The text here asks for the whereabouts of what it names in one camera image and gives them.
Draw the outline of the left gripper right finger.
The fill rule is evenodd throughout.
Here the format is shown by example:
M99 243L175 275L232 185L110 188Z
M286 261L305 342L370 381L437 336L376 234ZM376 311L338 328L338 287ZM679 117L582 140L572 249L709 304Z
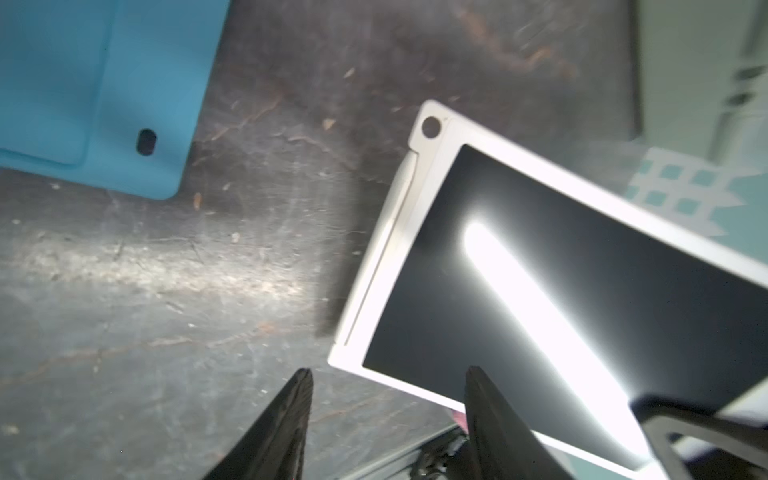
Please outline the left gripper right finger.
M477 479L570 479L477 366L465 375L464 406Z

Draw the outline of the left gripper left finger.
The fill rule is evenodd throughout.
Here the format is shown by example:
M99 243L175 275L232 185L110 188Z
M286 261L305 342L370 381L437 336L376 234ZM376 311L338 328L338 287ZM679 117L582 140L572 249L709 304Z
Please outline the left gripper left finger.
M313 387L311 370L298 369L205 480L300 479Z

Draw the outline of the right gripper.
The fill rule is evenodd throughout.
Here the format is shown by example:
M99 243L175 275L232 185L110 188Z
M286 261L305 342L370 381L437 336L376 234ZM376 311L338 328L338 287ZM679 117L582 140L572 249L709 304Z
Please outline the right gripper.
M639 479L765 479L767 422L645 397L631 405L651 460Z

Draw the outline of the white drawing tablet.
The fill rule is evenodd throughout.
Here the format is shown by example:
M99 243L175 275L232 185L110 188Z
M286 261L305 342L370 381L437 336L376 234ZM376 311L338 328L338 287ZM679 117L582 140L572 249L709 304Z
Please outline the white drawing tablet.
M328 361L462 410L482 368L547 446L643 478L636 408L767 428L767 267L428 100Z

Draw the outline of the blue drawing tablet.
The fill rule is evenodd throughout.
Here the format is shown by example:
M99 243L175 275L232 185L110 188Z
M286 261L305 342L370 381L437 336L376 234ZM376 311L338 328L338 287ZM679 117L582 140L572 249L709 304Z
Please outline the blue drawing tablet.
M2 166L174 196L228 10L225 1L3 2Z

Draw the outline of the green plastic storage box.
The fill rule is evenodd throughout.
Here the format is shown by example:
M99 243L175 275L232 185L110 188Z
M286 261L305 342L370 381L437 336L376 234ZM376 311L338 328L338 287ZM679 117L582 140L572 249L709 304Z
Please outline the green plastic storage box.
M648 144L766 166L766 2L639 1L635 21Z

